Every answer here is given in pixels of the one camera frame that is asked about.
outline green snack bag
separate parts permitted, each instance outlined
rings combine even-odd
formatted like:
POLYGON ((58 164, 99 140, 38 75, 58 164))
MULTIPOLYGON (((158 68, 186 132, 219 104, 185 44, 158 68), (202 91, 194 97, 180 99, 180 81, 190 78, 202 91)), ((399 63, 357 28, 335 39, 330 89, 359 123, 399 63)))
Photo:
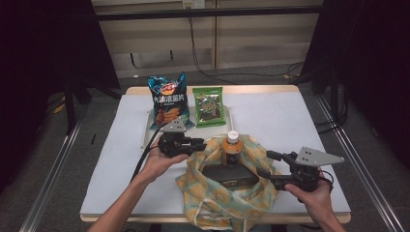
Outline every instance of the green snack bag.
POLYGON ((195 98, 196 126, 207 128, 225 125, 222 87, 192 88, 195 98))

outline cloth bag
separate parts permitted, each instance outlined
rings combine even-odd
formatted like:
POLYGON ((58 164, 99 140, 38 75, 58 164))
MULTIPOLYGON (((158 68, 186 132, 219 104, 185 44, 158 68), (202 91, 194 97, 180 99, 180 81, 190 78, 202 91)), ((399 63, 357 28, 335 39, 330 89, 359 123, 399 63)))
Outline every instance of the cloth bag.
MULTIPOLYGON (((276 190, 268 179, 259 178, 253 187, 226 188, 202 174, 205 165, 221 164, 221 143, 226 135, 213 137, 203 152, 193 153, 187 173, 176 179, 184 194, 184 214, 203 229, 249 231, 265 213, 271 211, 276 190)), ((266 150, 253 138, 241 134, 244 143, 240 163, 256 174, 256 167, 276 172, 266 150)))

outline white table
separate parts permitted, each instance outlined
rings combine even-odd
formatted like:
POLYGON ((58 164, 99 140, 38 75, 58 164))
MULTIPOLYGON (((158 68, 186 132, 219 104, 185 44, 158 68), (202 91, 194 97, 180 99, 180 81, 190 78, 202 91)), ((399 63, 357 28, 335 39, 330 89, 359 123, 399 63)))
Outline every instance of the white table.
MULTIPOLYGON (((194 106, 191 88, 189 103, 194 106)), ((223 86, 223 102, 230 107, 235 130, 256 138, 267 150, 299 152, 302 146, 324 151, 299 89, 295 86, 223 86)), ((147 112, 152 109, 148 87, 131 88, 120 101, 116 118, 102 148, 80 210, 81 219, 95 221, 126 188, 142 154, 147 112)), ((275 161, 283 174, 288 165, 275 161)), ((175 178, 186 173, 185 162, 173 165, 146 188, 129 221, 189 223, 183 214, 183 194, 175 178)), ((335 177, 332 200, 342 223, 350 220, 350 208, 330 165, 322 169, 335 177)), ((307 223, 304 204, 287 191, 279 191, 270 214, 259 223, 307 223)))

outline power strip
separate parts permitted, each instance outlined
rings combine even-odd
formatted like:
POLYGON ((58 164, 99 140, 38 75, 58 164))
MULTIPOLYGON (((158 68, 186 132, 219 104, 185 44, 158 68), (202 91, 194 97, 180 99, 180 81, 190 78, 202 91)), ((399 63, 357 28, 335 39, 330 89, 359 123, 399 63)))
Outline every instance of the power strip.
POLYGON ((183 0, 182 9, 205 9, 205 0, 183 0))

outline blue chip bag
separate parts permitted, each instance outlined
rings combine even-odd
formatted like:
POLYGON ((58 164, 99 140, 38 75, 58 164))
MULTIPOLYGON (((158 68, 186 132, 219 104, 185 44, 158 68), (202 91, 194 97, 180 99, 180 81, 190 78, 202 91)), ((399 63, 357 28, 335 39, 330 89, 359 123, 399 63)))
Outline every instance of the blue chip bag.
POLYGON ((149 76, 148 87, 151 90, 154 111, 151 129, 171 122, 178 117, 186 126, 194 126, 190 120, 188 107, 187 81, 185 74, 181 72, 178 80, 163 76, 149 76))

